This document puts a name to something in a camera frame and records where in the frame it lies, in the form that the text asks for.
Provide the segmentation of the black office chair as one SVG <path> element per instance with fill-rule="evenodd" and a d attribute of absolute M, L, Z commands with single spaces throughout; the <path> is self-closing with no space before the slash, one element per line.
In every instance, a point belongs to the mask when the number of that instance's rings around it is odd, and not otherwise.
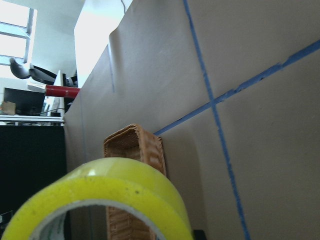
<path fill-rule="evenodd" d="M 14 57 L 9 59 L 10 70 L 13 75 L 19 79 L 32 78 L 33 80 L 46 85 L 54 85 L 57 75 L 44 68 L 30 64 L 25 67 L 19 64 Z"/>

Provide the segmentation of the brown wicker basket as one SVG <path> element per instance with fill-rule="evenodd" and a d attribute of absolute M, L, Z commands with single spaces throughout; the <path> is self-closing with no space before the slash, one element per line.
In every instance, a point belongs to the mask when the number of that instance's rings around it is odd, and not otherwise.
<path fill-rule="evenodd" d="M 167 174 L 163 142 L 159 136 L 130 124 L 104 140 L 104 157 L 129 158 Z M 106 209 L 107 238 L 109 240 L 155 240 L 156 233 L 131 213 L 115 207 Z"/>

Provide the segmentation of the red cylinder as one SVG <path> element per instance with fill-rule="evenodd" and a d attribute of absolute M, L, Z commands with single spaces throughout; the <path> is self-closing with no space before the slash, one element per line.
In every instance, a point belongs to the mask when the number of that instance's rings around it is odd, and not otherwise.
<path fill-rule="evenodd" d="M 80 88 L 68 86 L 46 85 L 45 95 L 49 97 L 62 97 L 74 99 L 80 92 Z"/>

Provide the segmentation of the yellow tape roll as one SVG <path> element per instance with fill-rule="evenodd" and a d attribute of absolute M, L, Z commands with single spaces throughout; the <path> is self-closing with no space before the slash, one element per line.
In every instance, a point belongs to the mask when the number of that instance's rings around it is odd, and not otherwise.
<path fill-rule="evenodd" d="M 191 240 L 184 201 L 160 171 L 123 157 L 82 164 L 29 198 L 14 214 L 4 240 L 62 240 L 68 211 L 115 207 L 134 215 L 161 240 Z"/>

